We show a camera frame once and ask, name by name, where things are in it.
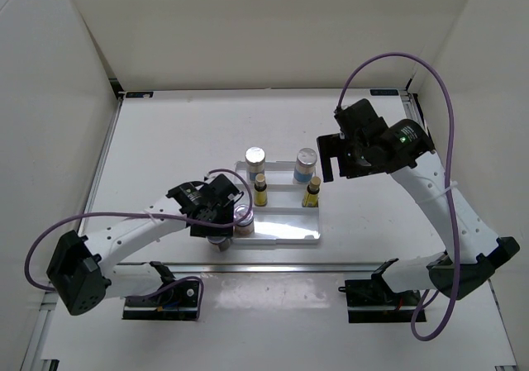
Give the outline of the blue-label shaker bottle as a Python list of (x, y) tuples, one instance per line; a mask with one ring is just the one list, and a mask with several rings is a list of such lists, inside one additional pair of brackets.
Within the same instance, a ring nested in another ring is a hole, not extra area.
[(308, 183), (314, 175), (317, 164), (317, 152), (312, 148), (302, 148), (296, 158), (293, 181)]
[(247, 178), (254, 182), (258, 174), (265, 171), (265, 151), (257, 146), (248, 148), (245, 152)]

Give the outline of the yellow small bottle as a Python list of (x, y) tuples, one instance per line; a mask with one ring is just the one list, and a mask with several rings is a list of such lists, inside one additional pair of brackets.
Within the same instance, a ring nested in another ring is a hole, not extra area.
[(322, 181), (318, 176), (311, 177), (303, 196), (303, 207), (318, 207), (321, 183)]
[(267, 183), (264, 174), (260, 173), (255, 176), (254, 181), (254, 204), (257, 207), (264, 207), (268, 202)]

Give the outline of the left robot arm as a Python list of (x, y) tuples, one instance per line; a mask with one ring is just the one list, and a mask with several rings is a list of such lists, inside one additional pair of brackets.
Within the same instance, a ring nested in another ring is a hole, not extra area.
[(150, 299), (164, 305), (173, 296), (169, 271), (147, 262), (132, 269), (120, 263), (161, 238), (188, 230), (194, 237), (229, 239), (234, 208), (244, 193), (224, 174), (207, 182), (192, 181), (171, 188), (139, 213), (97, 232), (64, 233), (46, 274), (72, 316), (80, 316), (111, 297)]

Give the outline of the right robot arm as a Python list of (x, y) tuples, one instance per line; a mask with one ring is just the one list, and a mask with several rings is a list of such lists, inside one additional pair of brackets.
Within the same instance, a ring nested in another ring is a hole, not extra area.
[(371, 294), (380, 304), (401, 293), (434, 289), (449, 297), (453, 288), (462, 299), (506, 264), (520, 246), (501, 237), (477, 215), (446, 171), (430, 136), (419, 123), (402, 119), (392, 126), (367, 99), (334, 111), (340, 131), (319, 136), (324, 182), (333, 179), (331, 159), (348, 179), (388, 174), (420, 207), (445, 249), (429, 257), (391, 259), (371, 275)]

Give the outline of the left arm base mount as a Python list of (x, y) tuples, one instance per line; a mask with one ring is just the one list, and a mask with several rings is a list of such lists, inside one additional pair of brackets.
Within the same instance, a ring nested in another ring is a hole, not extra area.
[(198, 276), (176, 278), (160, 269), (161, 285), (147, 294), (126, 297), (125, 321), (197, 321), (202, 309), (204, 282)]

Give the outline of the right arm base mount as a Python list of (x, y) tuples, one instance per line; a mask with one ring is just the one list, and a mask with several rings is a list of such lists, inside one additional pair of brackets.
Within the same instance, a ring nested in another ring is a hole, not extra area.
[(350, 324), (409, 323), (421, 298), (418, 291), (387, 294), (371, 280), (346, 280), (338, 292), (346, 296)]

